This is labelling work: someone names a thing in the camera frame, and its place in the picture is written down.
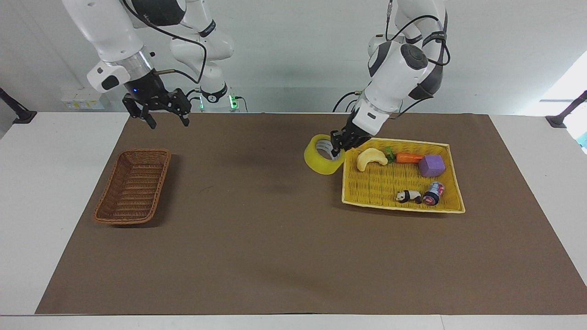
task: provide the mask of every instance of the brown basket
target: brown basket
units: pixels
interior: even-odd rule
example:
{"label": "brown basket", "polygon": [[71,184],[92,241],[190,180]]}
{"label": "brown basket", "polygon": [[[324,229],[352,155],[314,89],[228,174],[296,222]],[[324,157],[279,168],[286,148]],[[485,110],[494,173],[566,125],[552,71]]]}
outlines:
{"label": "brown basket", "polygon": [[94,211],[102,224],[141,224],[153,218],[171,153],[165,149],[121,152]]}

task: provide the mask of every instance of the roll of tape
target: roll of tape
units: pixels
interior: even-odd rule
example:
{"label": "roll of tape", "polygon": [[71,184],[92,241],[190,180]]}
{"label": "roll of tape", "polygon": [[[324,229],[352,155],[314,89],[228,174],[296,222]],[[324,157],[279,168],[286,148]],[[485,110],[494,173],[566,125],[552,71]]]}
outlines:
{"label": "roll of tape", "polygon": [[[332,156],[332,143],[330,136],[326,134],[318,134],[312,138],[306,150],[303,152],[303,159],[306,161],[308,167],[315,172],[328,176],[336,172],[336,170],[345,162],[345,151],[341,150],[338,156]],[[330,159],[324,158],[318,153],[318,150],[325,151]]]}

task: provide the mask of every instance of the panda figurine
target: panda figurine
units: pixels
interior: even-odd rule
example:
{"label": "panda figurine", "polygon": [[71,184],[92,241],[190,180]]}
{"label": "panda figurine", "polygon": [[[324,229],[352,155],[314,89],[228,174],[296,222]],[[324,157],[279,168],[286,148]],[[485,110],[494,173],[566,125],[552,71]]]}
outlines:
{"label": "panda figurine", "polygon": [[422,195],[416,190],[404,190],[397,194],[396,200],[402,204],[410,200],[414,200],[416,204],[422,204]]}

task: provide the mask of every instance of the yellow wicker tray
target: yellow wicker tray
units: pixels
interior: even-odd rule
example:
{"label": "yellow wicker tray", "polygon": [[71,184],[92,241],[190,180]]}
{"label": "yellow wicker tray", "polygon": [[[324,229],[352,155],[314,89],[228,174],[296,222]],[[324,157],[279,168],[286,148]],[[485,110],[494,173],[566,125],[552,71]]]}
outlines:
{"label": "yellow wicker tray", "polygon": [[[361,152],[368,148],[375,148],[386,153],[387,146],[392,148],[393,153],[438,154],[444,160],[446,171],[438,177],[429,178],[420,175],[418,164],[389,163],[381,166],[379,163],[369,163],[364,172],[357,169],[357,157]],[[424,195],[432,181],[443,183],[445,188],[437,205],[428,206],[424,203],[416,204],[413,201],[401,204],[396,201],[397,194],[404,190],[417,190]],[[448,144],[409,140],[374,138],[356,149],[347,151],[342,179],[342,202],[386,210],[465,212]]]}

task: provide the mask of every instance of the white table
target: white table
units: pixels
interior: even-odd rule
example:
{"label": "white table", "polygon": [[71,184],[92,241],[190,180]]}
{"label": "white table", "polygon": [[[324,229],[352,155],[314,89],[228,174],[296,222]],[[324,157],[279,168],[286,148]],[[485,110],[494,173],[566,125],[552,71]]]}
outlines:
{"label": "white table", "polygon": [[[39,113],[0,140],[0,329],[587,329],[587,315],[32,316],[127,117]],[[491,119],[586,281],[587,156],[541,117]]]}

